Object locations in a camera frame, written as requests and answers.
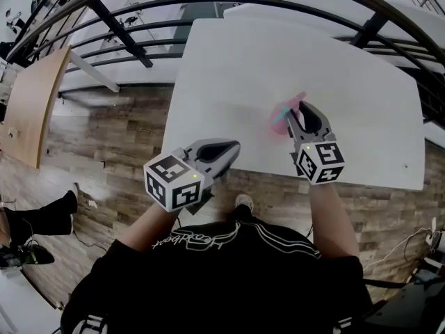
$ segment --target floor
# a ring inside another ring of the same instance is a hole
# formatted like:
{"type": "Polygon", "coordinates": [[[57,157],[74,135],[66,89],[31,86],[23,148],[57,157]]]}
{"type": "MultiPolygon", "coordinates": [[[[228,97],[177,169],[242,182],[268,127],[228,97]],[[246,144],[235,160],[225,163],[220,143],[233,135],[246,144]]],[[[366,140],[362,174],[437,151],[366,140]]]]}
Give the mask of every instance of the floor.
{"type": "MultiPolygon", "coordinates": [[[[145,162],[161,151],[172,88],[124,88],[119,95],[105,89],[67,93],[57,100],[51,117],[49,148],[104,160],[104,170],[55,168],[32,170],[6,155],[0,161],[0,194],[3,200],[17,199],[17,209],[33,209],[80,186],[79,210],[74,227],[86,244],[108,248],[149,205],[145,193],[145,162]]],[[[338,184],[360,245],[360,260],[368,264],[382,259],[417,229],[429,228],[433,217],[438,227],[445,221],[445,151],[426,144],[425,188],[422,192],[338,184]]],[[[180,215],[183,226],[208,223],[232,210],[240,192],[256,202],[254,215],[277,225],[308,231],[309,185],[294,177],[230,170],[213,189],[215,195],[191,216],[180,215]]],[[[104,254],[97,246],[85,246],[71,236],[41,237],[38,242],[53,253],[56,261],[24,268],[39,290],[55,303],[67,303],[72,290],[104,254]]],[[[387,260],[366,269],[365,277],[400,281],[406,279],[416,260],[428,247],[425,234],[413,238],[387,260]]],[[[370,289],[374,301],[391,296],[385,289],[370,289]]]]}

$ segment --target white sneaker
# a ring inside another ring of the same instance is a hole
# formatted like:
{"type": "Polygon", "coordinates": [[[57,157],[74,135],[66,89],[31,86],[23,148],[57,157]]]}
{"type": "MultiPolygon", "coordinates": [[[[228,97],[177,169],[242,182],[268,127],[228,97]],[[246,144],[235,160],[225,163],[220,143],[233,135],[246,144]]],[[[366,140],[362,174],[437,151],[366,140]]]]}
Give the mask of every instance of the white sneaker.
{"type": "Polygon", "coordinates": [[[248,196],[247,194],[239,194],[235,200],[235,207],[238,207],[241,204],[247,205],[250,209],[250,212],[253,213],[254,204],[251,196],[248,196]]]}
{"type": "Polygon", "coordinates": [[[79,202],[79,189],[77,188],[77,183],[71,183],[71,187],[68,190],[74,193],[77,202],[79,202]]]}
{"type": "MultiPolygon", "coordinates": [[[[79,190],[77,188],[77,183],[71,183],[71,187],[69,190],[72,193],[74,193],[74,195],[76,196],[77,204],[79,204],[79,190]]],[[[70,216],[71,216],[71,233],[70,234],[72,234],[74,232],[74,217],[73,217],[73,214],[71,214],[70,216]]]]}

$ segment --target black t-shirt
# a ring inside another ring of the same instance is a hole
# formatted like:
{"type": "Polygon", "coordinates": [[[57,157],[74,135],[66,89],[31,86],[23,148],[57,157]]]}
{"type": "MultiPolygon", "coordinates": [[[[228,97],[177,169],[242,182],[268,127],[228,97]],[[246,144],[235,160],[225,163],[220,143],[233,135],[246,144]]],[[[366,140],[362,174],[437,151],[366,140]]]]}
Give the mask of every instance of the black t-shirt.
{"type": "Polygon", "coordinates": [[[323,260],[304,236],[258,221],[174,230],[139,253],[115,241],[74,290],[71,333],[88,315],[108,333],[243,330],[332,333],[371,307],[356,257],[323,260]]]}

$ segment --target table leg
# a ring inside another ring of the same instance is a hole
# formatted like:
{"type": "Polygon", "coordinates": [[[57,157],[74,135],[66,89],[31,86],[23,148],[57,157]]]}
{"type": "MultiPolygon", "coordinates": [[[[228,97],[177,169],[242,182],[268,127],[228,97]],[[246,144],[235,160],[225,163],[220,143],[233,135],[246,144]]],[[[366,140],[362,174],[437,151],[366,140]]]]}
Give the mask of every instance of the table leg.
{"type": "Polygon", "coordinates": [[[90,77],[96,79],[99,83],[104,84],[108,89],[112,90],[115,93],[119,92],[120,87],[114,81],[111,81],[110,79],[105,77],[101,72],[91,66],[91,64],[89,64],[88,62],[85,62],[73,51],[70,52],[70,60],[73,64],[82,69],[90,77]]]}
{"type": "Polygon", "coordinates": [[[216,5],[216,2],[213,3],[213,7],[215,8],[215,15],[216,18],[219,19],[220,18],[220,14],[218,13],[218,7],[216,5]]]}

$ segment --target pink sponge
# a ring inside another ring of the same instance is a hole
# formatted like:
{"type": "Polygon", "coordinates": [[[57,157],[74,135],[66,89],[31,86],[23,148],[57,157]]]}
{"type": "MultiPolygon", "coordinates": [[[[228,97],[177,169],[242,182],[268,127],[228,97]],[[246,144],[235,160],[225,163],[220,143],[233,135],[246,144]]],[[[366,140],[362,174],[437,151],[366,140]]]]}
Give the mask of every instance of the pink sponge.
{"type": "Polygon", "coordinates": [[[297,96],[289,99],[286,102],[280,102],[278,103],[275,108],[272,110],[272,113],[270,115],[270,128],[280,135],[287,134],[287,121],[284,115],[291,109],[295,111],[296,115],[298,116],[298,107],[300,106],[300,102],[304,99],[306,96],[306,92],[301,92],[297,96]]]}

